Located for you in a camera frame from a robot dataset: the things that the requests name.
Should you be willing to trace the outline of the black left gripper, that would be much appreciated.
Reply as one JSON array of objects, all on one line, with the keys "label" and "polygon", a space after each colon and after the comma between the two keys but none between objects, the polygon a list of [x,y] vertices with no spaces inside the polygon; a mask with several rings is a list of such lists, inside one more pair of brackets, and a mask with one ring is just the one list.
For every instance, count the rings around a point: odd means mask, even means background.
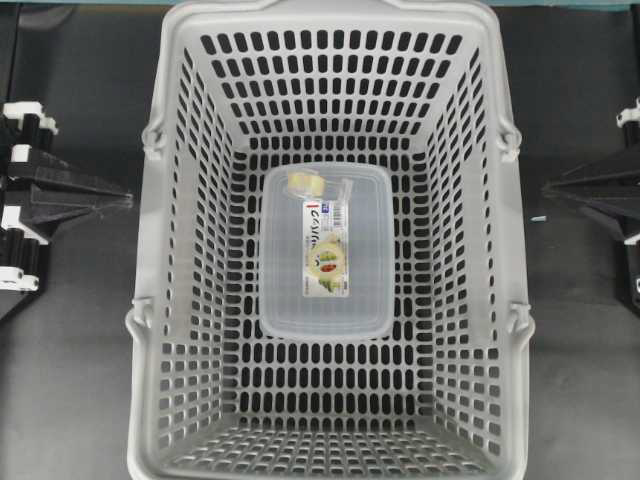
[{"label": "black left gripper", "polygon": [[[1,108],[1,290],[36,292],[40,250],[58,227],[79,217],[128,210],[123,187],[50,154],[58,130],[38,102]],[[46,186],[105,195],[46,195]]]}]

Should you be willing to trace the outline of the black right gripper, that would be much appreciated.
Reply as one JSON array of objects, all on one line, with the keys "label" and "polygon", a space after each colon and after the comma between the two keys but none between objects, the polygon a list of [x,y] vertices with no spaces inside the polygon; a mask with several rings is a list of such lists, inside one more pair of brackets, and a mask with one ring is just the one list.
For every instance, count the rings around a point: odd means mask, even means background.
[{"label": "black right gripper", "polygon": [[[602,226],[616,241],[624,243],[632,306],[639,305],[639,98],[635,106],[616,116],[624,135],[623,162],[595,162],[579,165],[547,182],[547,197],[584,194],[578,211]],[[623,198],[596,199],[598,196]]]}]

